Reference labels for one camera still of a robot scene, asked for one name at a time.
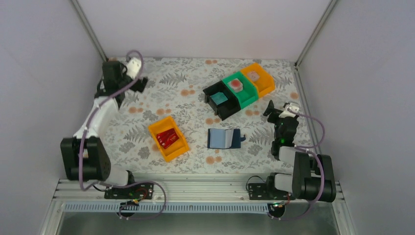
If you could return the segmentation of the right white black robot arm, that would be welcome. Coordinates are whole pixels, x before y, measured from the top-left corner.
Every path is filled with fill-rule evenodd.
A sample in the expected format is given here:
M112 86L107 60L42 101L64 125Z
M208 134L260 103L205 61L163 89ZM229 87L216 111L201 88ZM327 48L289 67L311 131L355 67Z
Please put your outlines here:
M294 143L298 118L301 117L298 105L288 102L284 104L283 110L279 110L270 101L264 116L274 125L272 156L293 167L292 174L272 173L267 177L269 196L275 197L277 192L285 192L311 202L333 202L337 191L331 157L312 152L310 146Z

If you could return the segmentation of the blue card holder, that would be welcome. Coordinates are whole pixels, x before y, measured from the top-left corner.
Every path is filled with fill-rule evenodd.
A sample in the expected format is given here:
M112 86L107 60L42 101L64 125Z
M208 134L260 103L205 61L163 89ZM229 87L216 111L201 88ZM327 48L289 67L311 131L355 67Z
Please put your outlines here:
M209 149L239 149L246 140L240 129L209 128L207 135L207 148Z

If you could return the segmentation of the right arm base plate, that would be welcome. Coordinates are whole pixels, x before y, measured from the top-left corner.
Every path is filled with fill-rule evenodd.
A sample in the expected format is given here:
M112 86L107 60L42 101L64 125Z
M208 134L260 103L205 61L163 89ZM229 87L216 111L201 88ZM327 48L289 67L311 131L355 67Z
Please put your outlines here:
M278 190L276 188L268 188L265 183L248 183L246 190L250 200L295 200L296 198L289 192Z

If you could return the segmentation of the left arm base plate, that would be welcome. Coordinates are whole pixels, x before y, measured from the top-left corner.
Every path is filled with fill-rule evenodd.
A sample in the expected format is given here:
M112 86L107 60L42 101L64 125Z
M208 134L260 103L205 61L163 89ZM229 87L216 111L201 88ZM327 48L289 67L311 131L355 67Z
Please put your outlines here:
M112 188L106 190L105 199L152 199L154 191L153 183L142 183L129 188Z

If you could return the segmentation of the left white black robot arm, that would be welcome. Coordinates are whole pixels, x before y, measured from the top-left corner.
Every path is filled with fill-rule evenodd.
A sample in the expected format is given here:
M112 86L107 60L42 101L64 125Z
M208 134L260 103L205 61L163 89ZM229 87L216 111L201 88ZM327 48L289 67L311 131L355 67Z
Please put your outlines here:
M111 164L102 137L118 114L126 91L144 91L148 79L140 76L142 70L143 60L136 57L128 58L126 63L103 62L103 77L97 84L90 113L72 137L62 139L60 149L66 177L78 181L81 189L88 189L83 184L87 181L116 188L133 182L130 171Z

